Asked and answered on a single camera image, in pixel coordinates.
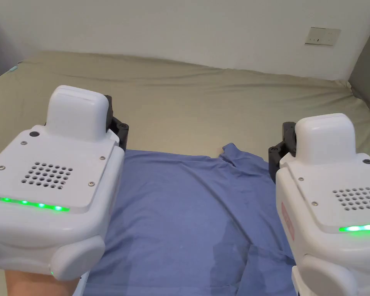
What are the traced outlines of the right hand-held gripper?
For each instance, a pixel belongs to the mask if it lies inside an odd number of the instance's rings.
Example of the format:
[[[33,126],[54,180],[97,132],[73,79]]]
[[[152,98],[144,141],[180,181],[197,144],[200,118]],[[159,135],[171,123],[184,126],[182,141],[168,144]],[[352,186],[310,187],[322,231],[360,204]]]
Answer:
[[[370,296],[370,156],[341,113],[285,122],[268,149],[298,296]]]

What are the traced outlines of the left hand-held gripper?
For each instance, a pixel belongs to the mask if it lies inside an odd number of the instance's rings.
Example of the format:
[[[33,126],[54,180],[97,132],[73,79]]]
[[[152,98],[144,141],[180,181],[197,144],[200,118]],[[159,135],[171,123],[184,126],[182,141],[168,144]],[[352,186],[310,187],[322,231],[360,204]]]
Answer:
[[[59,86],[44,125],[0,153],[0,269],[80,279],[105,252],[129,126],[112,97]]]

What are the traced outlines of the person's left hand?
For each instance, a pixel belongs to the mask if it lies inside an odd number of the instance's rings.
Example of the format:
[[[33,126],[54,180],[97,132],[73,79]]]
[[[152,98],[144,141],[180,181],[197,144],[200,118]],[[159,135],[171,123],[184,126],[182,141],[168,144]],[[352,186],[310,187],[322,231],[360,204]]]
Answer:
[[[80,279],[58,281],[52,275],[5,270],[9,296],[71,296]]]

